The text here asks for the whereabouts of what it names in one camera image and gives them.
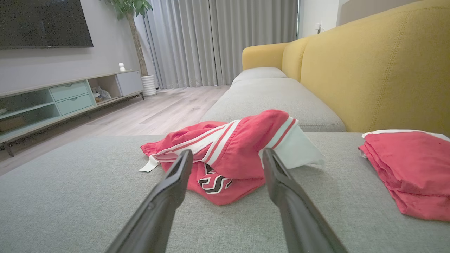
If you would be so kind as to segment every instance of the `cabinet leg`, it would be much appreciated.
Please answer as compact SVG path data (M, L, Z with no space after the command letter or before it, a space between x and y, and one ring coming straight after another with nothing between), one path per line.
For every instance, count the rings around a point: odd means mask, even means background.
M14 154L13 154L13 152L11 151L11 148L9 147L8 143L6 143L6 141L5 141L5 142L2 143L2 145L4 146L4 149L6 149L6 151L8 152L8 154L9 154L11 157L14 157Z

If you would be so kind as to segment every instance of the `yellow sofa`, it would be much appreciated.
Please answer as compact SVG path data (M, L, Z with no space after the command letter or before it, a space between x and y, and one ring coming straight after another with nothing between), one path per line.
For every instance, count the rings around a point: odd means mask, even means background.
M449 25L449 0L419 1L290 43L248 47L243 69L281 69L348 132L450 135Z

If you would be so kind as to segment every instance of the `tv cabinet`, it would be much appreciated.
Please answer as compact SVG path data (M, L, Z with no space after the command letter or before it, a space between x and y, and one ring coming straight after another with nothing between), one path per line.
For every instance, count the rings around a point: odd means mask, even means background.
M100 86L111 99L96 102L92 88ZM139 71L125 71L85 77L37 88L0 93L0 142L14 156L8 143L67 120L133 96L143 96L144 87Z

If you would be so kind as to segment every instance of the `tree trunk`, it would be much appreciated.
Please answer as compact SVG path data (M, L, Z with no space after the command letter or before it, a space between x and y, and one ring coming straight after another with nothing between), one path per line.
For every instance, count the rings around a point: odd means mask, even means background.
M136 29L135 17L133 13L127 13L126 19L128 19L128 23L130 23L131 34L133 35L133 41L135 42L136 53L138 54L139 66L141 70L141 76L148 76L147 66L145 65L144 54L142 53L142 47L140 45L138 30Z

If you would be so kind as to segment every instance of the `white cabinet door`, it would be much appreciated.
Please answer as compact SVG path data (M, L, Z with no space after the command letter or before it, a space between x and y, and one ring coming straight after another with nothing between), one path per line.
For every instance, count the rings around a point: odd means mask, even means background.
M144 90L139 71L127 72L117 74L117 81L119 83L122 96L138 93Z

